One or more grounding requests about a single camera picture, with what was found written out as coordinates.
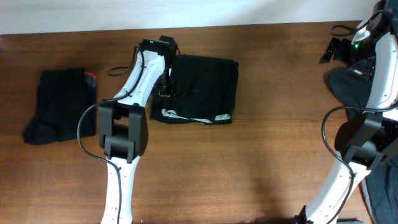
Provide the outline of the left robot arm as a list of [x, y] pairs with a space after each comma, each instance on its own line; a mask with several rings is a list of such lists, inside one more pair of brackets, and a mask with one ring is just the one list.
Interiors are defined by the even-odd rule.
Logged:
[[149, 138], [146, 103], [151, 94], [166, 100], [176, 97], [170, 74], [178, 52], [172, 37], [144, 39], [135, 46], [128, 66], [108, 71], [109, 76], [129, 77], [113, 99], [98, 107], [99, 145], [108, 168], [102, 223], [132, 223], [134, 174]]

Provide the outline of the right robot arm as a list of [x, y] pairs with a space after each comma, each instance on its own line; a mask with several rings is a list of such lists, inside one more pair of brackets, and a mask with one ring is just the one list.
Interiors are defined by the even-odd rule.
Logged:
[[320, 63], [337, 60], [373, 80], [369, 100], [355, 119], [341, 125], [335, 145], [326, 148], [335, 162], [318, 195], [293, 223], [337, 223], [353, 190], [379, 164], [397, 154], [397, 1], [379, 1], [372, 16], [348, 35], [333, 34]]

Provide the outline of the dark green shorts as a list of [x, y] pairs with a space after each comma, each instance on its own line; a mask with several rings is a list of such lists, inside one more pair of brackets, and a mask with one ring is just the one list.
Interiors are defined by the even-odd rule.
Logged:
[[170, 81], [176, 98], [154, 97], [150, 119], [166, 124], [231, 124], [236, 105], [239, 63], [223, 58], [181, 55]]

